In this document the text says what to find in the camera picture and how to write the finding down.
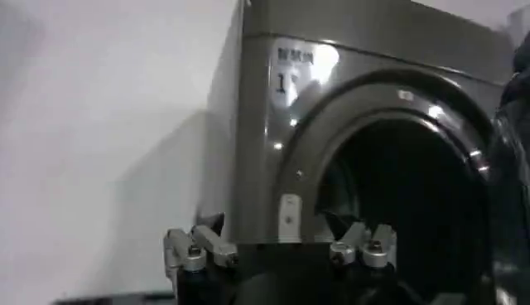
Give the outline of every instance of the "screw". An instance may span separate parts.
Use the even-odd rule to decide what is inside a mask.
[[[197,247],[196,245],[191,245],[189,248],[188,248],[188,255],[189,256],[193,256],[193,257],[197,257],[197,256],[200,256],[200,248]]]

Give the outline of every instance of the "washing machine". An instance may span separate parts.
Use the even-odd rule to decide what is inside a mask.
[[[396,230],[426,296],[484,275],[507,38],[408,0],[251,0],[242,45],[232,241],[333,240],[362,219]]]

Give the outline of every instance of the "metal panel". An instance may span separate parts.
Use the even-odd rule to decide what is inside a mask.
[[[291,44],[300,47],[300,41],[292,40]],[[273,103],[269,89],[270,86],[276,85],[270,84],[269,79],[273,77],[269,74],[270,59],[272,52],[276,51],[275,46],[277,39],[273,37],[243,40],[237,165],[233,214],[230,221],[233,226],[231,238],[237,242],[277,241],[277,227],[274,224],[277,223],[278,203],[273,202],[272,192],[286,150],[291,147],[292,136],[300,124],[309,119],[309,113],[322,105],[322,101],[330,92],[351,80],[382,69],[415,70],[443,79],[451,83],[451,86],[459,88],[463,95],[469,97],[471,103],[476,103],[469,106],[482,111],[488,117],[493,116],[500,101],[501,90],[495,85],[442,70],[430,70],[338,48],[340,62],[331,71],[328,80],[322,84],[305,87],[294,104],[283,107]],[[299,120],[294,126],[291,124],[293,118]]]
[[[252,0],[243,33],[325,41],[495,84],[511,74],[506,36],[408,0]]]

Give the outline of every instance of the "black plastic part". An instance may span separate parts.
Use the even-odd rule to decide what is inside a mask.
[[[239,245],[239,264],[231,272],[210,260],[202,273],[178,273],[178,303],[427,305],[431,301],[400,281],[391,264],[383,269],[361,263],[334,266],[329,247],[324,243]]]

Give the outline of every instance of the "bolt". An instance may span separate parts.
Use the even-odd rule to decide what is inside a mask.
[[[383,246],[379,240],[370,240],[368,243],[368,250],[373,252],[383,252]]]
[[[200,256],[200,248],[197,247],[196,245],[191,245],[189,248],[188,248],[188,255],[189,256],[192,256],[192,257],[197,257],[197,256]]]
[[[331,257],[331,263],[335,265],[342,265],[345,263],[344,258],[340,254],[335,254],[333,257]]]
[[[235,268],[238,266],[239,258],[235,255],[231,256],[226,262],[226,266],[229,268]]]

